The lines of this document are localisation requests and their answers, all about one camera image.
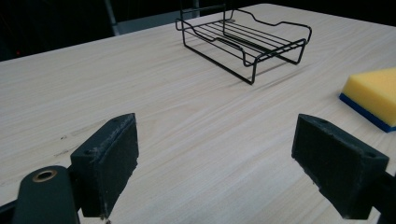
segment metal dish rack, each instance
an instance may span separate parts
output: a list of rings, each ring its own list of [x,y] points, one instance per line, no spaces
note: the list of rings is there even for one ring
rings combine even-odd
[[[202,24],[192,25],[184,20],[186,13],[200,12],[204,10],[221,9],[222,20],[211,21]],[[238,24],[234,19],[234,14],[243,13],[249,15],[252,19],[253,27]],[[304,38],[297,38],[290,40],[289,37],[272,35],[264,31],[269,27],[277,27],[280,25],[288,25],[298,29],[304,29]],[[311,27],[289,21],[281,21],[276,24],[259,21],[254,15],[248,11],[242,9],[233,9],[231,16],[226,18],[226,4],[220,4],[212,7],[197,7],[184,9],[182,6],[182,0],[180,0],[180,19],[176,20],[176,29],[182,32],[183,44],[186,48],[193,52],[201,55],[208,59],[210,62],[218,65],[225,69],[231,74],[239,77],[246,83],[252,85],[256,78],[257,64],[266,61],[270,58],[277,57],[287,63],[298,64],[302,59],[305,46],[308,44],[311,35]],[[222,55],[209,55],[208,50],[199,50],[189,45],[194,42],[193,39],[200,39],[205,42],[206,45],[212,46],[210,48],[216,48],[222,50]],[[285,56],[285,53],[291,50],[297,50],[296,56],[291,59]],[[251,77],[243,76],[235,69],[234,65],[230,66],[227,63],[221,63],[215,58],[224,56],[224,52],[228,55],[232,55],[237,61],[242,61],[242,65],[246,68],[251,68]]]

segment sponge's blue bottom layer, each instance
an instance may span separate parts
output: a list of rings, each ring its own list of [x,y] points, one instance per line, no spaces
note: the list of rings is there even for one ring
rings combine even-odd
[[[356,110],[358,113],[360,113],[362,116],[370,120],[376,127],[380,128],[382,131],[386,133],[390,133],[392,131],[396,131],[396,126],[395,127],[390,127],[387,123],[382,121],[381,119],[377,118],[375,115],[361,107],[360,105],[356,104],[353,100],[351,100],[349,97],[344,95],[343,93],[340,94],[340,100],[342,100],[344,103],[352,107],[354,110]]]

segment dark background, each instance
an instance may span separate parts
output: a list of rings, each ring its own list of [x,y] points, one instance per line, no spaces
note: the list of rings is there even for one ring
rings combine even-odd
[[[179,10],[178,0],[109,1],[117,22]],[[226,1],[228,9],[270,3],[396,26],[394,0]],[[214,2],[201,0],[200,5]],[[184,1],[184,7],[191,6],[192,0]],[[104,0],[0,0],[0,62],[111,36]]]

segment wood grain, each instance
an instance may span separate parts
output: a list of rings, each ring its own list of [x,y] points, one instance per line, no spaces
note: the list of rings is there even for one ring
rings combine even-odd
[[[298,114],[317,116],[387,154],[396,173],[396,133],[337,98],[349,75],[395,66],[396,29],[275,5],[246,10],[311,26],[301,63],[265,62],[249,86],[185,49],[174,24],[0,63],[1,204],[25,175],[70,165],[101,125],[133,112],[139,164],[113,223],[376,223],[374,209],[369,220],[341,219],[291,145]]]

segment sponge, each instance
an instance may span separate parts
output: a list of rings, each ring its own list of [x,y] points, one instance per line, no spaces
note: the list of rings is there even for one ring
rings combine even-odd
[[[339,98],[382,131],[396,131],[396,67],[349,76]]]

